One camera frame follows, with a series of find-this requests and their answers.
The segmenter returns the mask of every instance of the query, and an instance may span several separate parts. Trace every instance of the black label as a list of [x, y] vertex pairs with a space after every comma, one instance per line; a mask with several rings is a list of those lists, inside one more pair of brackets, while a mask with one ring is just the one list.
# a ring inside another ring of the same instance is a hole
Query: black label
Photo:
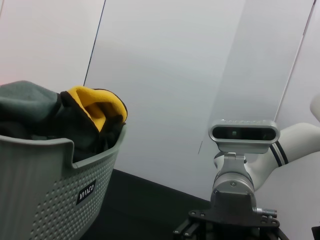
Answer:
[[94, 180], [93, 182], [91, 182], [88, 186], [86, 186], [85, 188], [83, 188], [79, 194], [78, 194], [78, 199], [76, 200], [76, 205], [78, 205], [79, 203], [81, 203], [83, 200], [85, 200], [90, 194], [92, 194], [94, 192], [95, 189], [95, 185], [96, 185], [96, 180]]

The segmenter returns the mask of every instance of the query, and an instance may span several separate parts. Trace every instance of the gray plastic basket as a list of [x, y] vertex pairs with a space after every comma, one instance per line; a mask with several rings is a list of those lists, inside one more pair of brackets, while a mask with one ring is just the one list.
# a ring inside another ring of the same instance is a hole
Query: gray plastic basket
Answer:
[[0, 240], [80, 239], [99, 214], [125, 133], [126, 126], [114, 147], [77, 163], [69, 139], [0, 136]]

